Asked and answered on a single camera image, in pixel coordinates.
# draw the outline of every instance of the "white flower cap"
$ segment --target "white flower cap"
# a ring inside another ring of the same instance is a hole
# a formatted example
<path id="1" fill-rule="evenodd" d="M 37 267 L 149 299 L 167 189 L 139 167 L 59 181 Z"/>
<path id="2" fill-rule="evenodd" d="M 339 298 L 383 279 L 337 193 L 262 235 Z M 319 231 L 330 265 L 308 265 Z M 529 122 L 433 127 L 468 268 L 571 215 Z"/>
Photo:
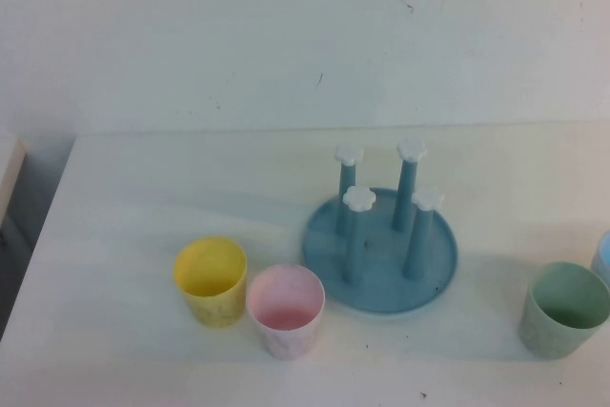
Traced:
<path id="1" fill-rule="evenodd" d="M 343 195 L 343 203 L 352 212 L 366 212 L 373 208 L 377 196 L 365 186 L 350 186 Z"/>
<path id="2" fill-rule="evenodd" d="M 364 150 L 362 150 L 354 142 L 340 143 L 336 147 L 335 159 L 340 161 L 344 166 L 354 166 L 356 162 L 361 162 L 364 156 Z"/>
<path id="3" fill-rule="evenodd" d="M 437 188 L 417 188 L 411 196 L 411 201 L 416 204 L 420 210 L 430 212 L 431 210 L 440 209 L 442 199 L 445 196 Z"/>
<path id="4" fill-rule="evenodd" d="M 425 143 L 418 138 L 405 138 L 398 144 L 396 151 L 407 162 L 418 162 L 428 153 Z"/>

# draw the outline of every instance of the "plastic cup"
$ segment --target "plastic cup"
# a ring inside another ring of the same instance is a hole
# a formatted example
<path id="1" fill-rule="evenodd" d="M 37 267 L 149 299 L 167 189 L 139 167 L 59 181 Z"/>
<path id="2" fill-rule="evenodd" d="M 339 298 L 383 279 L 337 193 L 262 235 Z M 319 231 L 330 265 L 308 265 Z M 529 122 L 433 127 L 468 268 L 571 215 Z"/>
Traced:
<path id="1" fill-rule="evenodd" d="M 556 359 L 574 352 L 609 315 L 610 292 L 597 275 L 555 262 L 532 280 L 518 334 L 533 354 Z"/>
<path id="2" fill-rule="evenodd" d="M 256 276 L 247 305 L 269 353 L 295 359 L 314 346 L 324 300 L 322 282 L 312 271 L 277 265 Z"/>
<path id="3" fill-rule="evenodd" d="M 610 231 L 601 237 L 598 250 L 591 263 L 591 270 L 610 287 Z"/>
<path id="4" fill-rule="evenodd" d="M 236 242 L 201 238 L 180 252 L 173 280 L 201 323 L 222 328 L 244 313 L 247 266 L 246 254 Z"/>

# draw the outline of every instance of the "table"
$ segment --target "table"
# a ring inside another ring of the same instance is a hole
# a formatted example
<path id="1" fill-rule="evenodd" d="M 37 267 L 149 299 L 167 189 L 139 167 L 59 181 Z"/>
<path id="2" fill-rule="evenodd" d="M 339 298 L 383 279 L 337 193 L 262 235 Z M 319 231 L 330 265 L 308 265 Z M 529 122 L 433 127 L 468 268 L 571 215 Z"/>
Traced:
<path id="1" fill-rule="evenodd" d="M 182 246 L 228 235 L 250 275 L 297 262 L 337 191 L 336 144 L 365 148 L 358 184 L 395 187 L 408 135 L 460 248 L 445 295 L 393 318 L 329 300 L 293 362 L 246 316 L 194 320 L 172 281 Z M 608 157 L 609 123 L 80 137 L 0 342 L 0 405 L 608 405 L 610 327 L 552 362 L 516 334 L 536 269 L 588 265 L 610 227 Z"/>

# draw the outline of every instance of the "green cup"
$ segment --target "green cup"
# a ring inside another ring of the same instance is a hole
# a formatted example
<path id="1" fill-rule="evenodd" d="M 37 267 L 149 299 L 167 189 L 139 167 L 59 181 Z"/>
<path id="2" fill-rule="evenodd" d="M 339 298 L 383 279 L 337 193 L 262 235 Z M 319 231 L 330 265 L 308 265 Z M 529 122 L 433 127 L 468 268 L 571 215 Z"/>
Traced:
<path id="1" fill-rule="evenodd" d="M 610 316 L 610 292 L 579 264 L 544 266 L 525 297 L 518 334 L 535 355 L 565 357 L 592 336 Z"/>

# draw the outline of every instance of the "white wall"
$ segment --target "white wall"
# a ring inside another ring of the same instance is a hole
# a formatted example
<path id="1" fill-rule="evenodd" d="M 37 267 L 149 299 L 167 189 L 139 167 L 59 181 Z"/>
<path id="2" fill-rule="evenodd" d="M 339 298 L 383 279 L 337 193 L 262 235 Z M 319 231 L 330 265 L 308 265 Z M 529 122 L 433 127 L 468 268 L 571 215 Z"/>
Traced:
<path id="1" fill-rule="evenodd" d="M 608 5 L 0 0 L 19 207 L 48 205 L 79 133 L 610 118 Z"/>

